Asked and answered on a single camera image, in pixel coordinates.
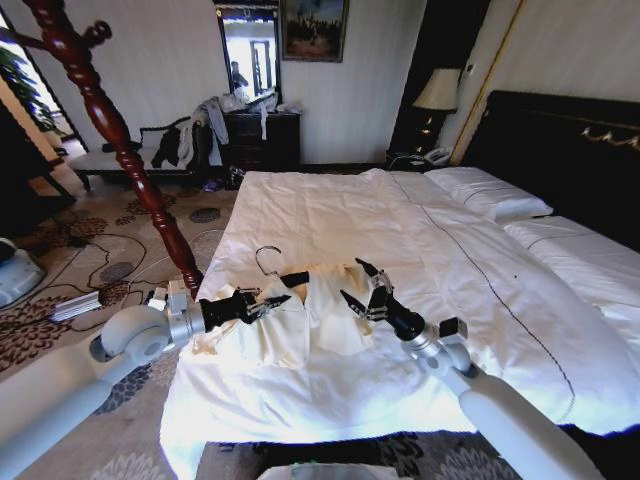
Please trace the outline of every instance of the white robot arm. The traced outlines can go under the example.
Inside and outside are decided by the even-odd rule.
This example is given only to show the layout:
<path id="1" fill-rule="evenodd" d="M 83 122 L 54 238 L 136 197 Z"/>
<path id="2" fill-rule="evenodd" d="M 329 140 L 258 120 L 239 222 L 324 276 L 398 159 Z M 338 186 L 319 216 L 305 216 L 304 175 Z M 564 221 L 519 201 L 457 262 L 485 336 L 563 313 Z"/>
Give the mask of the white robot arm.
<path id="1" fill-rule="evenodd" d="M 0 478 L 14 478 L 93 413 L 135 368 L 236 318 L 253 323 L 288 296 L 257 301 L 238 289 L 216 302 L 188 300 L 169 285 L 169 306 L 125 308 L 101 331 L 59 348 L 0 383 Z"/>
<path id="2" fill-rule="evenodd" d="M 449 387 L 462 411 L 523 478 L 602 479 L 568 435 L 507 383 L 471 362 L 463 345 L 464 322 L 447 320 L 439 329 L 429 325 L 393 298 L 384 272 L 358 262 L 377 288 L 367 308 L 342 292 L 349 306 L 369 320 L 390 323 L 407 353 Z M 167 313 L 148 306 L 121 310 L 101 332 L 0 383 L 0 476 L 13 478 L 27 468 L 95 411 L 136 367 L 227 320 L 252 323 L 289 298 L 259 303 L 257 293 L 237 290 L 229 299 L 200 304 L 188 302 L 186 293 L 170 294 Z"/>

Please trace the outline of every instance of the floor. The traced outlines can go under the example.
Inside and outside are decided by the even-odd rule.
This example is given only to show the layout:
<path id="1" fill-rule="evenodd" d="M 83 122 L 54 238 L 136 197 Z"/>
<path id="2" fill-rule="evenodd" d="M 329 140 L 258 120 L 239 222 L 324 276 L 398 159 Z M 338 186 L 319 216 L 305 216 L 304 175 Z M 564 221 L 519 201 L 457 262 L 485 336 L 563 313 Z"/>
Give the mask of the floor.
<path id="1" fill-rule="evenodd" d="M 54 177 L 77 201 L 31 234 L 15 239 L 48 274 L 17 304 L 0 310 L 0 380 L 53 349 L 95 332 L 122 303 L 140 303 L 155 285 L 177 274 L 170 261 L 161 261 L 166 255 L 164 246 L 126 183 L 93 177 L 94 189 L 87 193 L 65 165 L 55 169 Z M 46 184 L 36 186 L 48 188 Z M 191 240 L 198 266 L 206 269 L 229 220 L 236 192 L 207 193 L 172 183 L 161 189 L 165 204 Z M 55 304 L 96 289 L 103 302 L 101 309 L 60 324 L 49 321 Z M 160 449 L 158 431 L 176 361 L 172 354 L 138 368 L 19 478 L 174 478 Z M 312 446 L 210 444 L 198 478 L 249 480 L 269 466 L 306 461 L 390 465 L 413 478 L 518 478 L 481 436 L 448 432 L 399 433 Z"/>

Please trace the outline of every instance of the clothes hanger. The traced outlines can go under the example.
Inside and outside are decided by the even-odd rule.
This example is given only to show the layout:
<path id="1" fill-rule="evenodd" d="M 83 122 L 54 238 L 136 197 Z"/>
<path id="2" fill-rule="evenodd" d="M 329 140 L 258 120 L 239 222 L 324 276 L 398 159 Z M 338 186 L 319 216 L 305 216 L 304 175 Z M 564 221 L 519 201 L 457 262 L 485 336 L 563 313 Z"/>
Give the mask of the clothes hanger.
<path id="1" fill-rule="evenodd" d="M 262 266 L 262 264 L 260 263 L 260 258 L 259 258 L 260 254 L 265 250 L 275 250 L 279 254 L 282 254 L 282 250 L 280 250 L 278 247 L 274 247 L 273 245 L 265 245 L 264 247 L 260 247 L 259 249 L 256 250 L 256 253 L 255 253 L 256 263 L 258 264 L 258 267 L 260 268 L 260 271 L 262 271 L 262 274 L 264 276 L 280 277 L 280 280 L 282 281 L 282 283 L 284 283 L 285 287 L 287 288 L 294 288 L 294 287 L 297 287 L 298 285 L 302 285 L 303 283 L 309 283 L 308 271 L 288 273 L 286 275 L 279 275 L 277 270 L 272 270 L 270 272 L 266 271 Z"/>

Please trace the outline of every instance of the framed painting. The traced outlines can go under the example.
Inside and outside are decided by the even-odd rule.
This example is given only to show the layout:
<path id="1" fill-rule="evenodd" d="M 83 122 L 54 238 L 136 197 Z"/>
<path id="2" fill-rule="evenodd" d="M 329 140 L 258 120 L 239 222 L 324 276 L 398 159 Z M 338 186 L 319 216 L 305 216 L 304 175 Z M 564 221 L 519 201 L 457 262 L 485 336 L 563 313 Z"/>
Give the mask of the framed painting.
<path id="1" fill-rule="evenodd" d="M 342 62 L 349 0 L 281 0 L 282 59 Z"/>

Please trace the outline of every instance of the white bedsheet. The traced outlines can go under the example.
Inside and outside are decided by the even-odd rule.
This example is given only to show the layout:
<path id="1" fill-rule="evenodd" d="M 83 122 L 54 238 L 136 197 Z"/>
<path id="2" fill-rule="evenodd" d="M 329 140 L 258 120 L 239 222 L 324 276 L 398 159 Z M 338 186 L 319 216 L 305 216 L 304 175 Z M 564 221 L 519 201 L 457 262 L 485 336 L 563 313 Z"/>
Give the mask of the white bedsheet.
<path id="1" fill-rule="evenodd" d="M 200 297 L 225 283 L 264 287 L 254 262 L 263 245 L 294 270 L 355 256 L 384 268 L 398 300 L 428 321 L 466 320 L 476 363 L 554 422 L 598 434 L 640 422 L 640 361 L 626 342 L 500 227 L 423 175 L 247 174 Z M 350 357 L 312 349 L 301 370 L 222 369 L 185 347 L 161 426 L 174 471 L 193 477 L 207 441 L 475 430 L 388 325 L 374 326 L 374 340 Z"/>

